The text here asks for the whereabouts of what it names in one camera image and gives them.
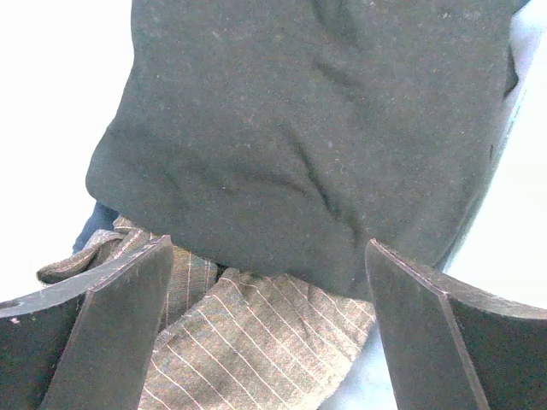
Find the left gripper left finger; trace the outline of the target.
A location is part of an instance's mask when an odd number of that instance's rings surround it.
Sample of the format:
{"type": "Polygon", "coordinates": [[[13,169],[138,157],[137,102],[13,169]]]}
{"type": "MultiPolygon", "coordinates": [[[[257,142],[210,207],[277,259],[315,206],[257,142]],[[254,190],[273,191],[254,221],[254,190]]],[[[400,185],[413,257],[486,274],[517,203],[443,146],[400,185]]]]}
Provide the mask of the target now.
{"type": "Polygon", "coordinates": [[[169,237],[1,304],[3,409],[135,409],[174,260],[169,237]]]}

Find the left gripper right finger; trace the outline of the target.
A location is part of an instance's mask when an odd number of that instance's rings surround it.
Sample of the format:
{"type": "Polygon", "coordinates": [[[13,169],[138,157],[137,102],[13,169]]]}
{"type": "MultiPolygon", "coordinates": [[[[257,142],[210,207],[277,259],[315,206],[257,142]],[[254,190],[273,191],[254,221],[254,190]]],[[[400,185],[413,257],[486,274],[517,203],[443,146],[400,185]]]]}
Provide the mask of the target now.
{"type": "Polygon", "coordinates": [[[371,240],[366,270],[400,409],[544,409],[546,312],[371,240]]]}

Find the black garment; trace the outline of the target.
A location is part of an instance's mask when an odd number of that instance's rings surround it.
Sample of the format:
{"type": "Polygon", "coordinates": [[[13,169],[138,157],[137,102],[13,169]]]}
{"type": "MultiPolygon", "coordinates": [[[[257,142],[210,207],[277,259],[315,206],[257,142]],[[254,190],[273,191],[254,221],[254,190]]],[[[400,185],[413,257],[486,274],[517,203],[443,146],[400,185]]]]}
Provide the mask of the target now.
{"type": "Polygon", "coordinates": [[[136,1],[86,188],[181,248],[368,298],[377,239],[435,267],[491,176],[511,1],[136,1]]]}

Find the navy blue sweater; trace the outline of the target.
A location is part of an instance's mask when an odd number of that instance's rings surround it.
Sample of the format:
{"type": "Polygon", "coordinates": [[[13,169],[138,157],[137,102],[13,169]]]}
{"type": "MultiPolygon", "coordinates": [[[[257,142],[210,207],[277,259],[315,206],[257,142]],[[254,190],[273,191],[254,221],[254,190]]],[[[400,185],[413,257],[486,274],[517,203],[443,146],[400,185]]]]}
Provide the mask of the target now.
{"type": "Polygon", "coordinates": [[[74,242],[73,253],[75,254],[81,251],[95,231],[112,231],[114,221],[118,218],[118,216],[118,211],[109,208],[100,202],[96,202],[91,216],[86,221],[81,233],[74,242]]]}

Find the grey pinstriped shirt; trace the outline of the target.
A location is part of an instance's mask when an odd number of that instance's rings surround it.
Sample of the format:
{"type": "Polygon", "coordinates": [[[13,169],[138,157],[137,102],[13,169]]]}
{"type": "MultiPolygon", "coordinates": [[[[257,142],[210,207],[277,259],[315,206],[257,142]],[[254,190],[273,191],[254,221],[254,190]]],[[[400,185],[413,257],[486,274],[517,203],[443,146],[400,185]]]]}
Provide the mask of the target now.
{"type": "Polygon", "coordinates": [[[174,248],[142,409],[316,409],[359,355],[373,305],[174,248]]]}

